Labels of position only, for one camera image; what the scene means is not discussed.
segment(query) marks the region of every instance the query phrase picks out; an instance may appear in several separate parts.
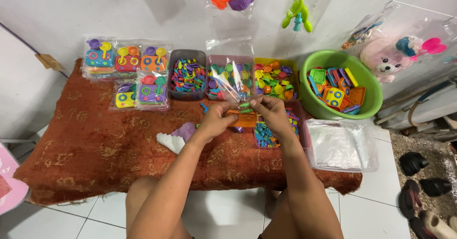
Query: green plastic tub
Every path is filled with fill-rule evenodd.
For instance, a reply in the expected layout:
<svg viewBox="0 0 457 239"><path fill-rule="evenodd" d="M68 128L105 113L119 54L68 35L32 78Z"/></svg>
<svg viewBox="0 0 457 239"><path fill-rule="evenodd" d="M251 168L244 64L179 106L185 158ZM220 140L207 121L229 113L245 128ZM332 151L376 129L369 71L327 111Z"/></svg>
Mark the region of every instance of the green plastic tub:
<svg viewBox="0 0 457 239"><path fill-rule="evenodd" d="M325 69L331 67L349 68L357 80L359 86L366 88L365 99L360 112L356 115L341 113L329 108L313 93L306 78L306 72L315 67ZM339 120L352 119L361 120L377 113L382 104L382 90L376 77L369 69L354 56L335 50L320 50L310 55L300 70L300 95L303 108L317 119Z"/></svg>

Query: person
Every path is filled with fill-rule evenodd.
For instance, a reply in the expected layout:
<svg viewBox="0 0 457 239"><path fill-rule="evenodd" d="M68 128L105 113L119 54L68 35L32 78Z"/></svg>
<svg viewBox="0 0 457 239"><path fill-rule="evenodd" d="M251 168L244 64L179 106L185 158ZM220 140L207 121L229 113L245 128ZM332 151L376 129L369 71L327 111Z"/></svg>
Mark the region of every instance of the person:
<svg viewBox="0 0 457 239"><path fill-rule="evenodd" d="M249 103L281 142L288 185L278 197L273 192L267 194L267 201L276 206L267 209L271 222L259 238L343 238L324 186L289 124L284 102L262 95ZM132 184L125 202L127 239L192 239L181 220L192 177L205 144L237 120L235 115L223 117L234 107L230 102L210 105L197 131L164 176L160 180L144 176Z"/></svg>

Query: pink poster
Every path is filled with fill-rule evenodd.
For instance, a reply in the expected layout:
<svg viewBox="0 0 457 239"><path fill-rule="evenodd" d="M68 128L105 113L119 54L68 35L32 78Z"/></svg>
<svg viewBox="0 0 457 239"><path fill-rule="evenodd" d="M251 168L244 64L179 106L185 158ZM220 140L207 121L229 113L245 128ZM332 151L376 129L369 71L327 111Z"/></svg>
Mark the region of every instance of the pink poster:
<svg viewBox="0 0 457 239"><path fill-rule="evenodd" d="M28 186L13 178L18 167L16 159L0 143L0 215L17 207L27 195Z"/></svg>

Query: orange cloth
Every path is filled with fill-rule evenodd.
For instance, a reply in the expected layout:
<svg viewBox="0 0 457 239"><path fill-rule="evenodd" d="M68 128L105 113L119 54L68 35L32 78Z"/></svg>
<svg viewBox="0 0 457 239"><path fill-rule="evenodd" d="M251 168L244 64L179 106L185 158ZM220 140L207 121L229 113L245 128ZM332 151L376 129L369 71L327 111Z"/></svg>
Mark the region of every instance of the orange cloth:
<svg viewBox="0 0 457 239"><path fill-rule="evenodd" d="M199 102L171 101L168 112L109 111L113 83L91 84L79 72L68 79L48 130L14 177L31 188L29 201L50 205L112 191L127 192L144 175L162 177L176 154L156 141L204 116ZM203 103L208 106L209 100ZM362 174L315 171L325 187L342 194L360 187ZM228 129L207 144L191 190L265 187L282 190L286 176L281 151L255 147L252 129Z"/></svg>

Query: pink stuffed bear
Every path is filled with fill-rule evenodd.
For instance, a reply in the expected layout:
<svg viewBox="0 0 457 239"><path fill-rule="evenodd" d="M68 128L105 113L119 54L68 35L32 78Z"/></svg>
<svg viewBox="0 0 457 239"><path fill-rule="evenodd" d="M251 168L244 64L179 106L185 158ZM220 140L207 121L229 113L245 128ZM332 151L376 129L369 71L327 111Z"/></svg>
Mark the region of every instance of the pink stuffed bear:
<svg viewBox="0 0 457 239"><path fill-rule="evenodd" d="M360 53L360 61L373 72L380 83L392 82L393 72L413 63L395 48L395 41L391 38L380 38L369 43Z"/></svg>

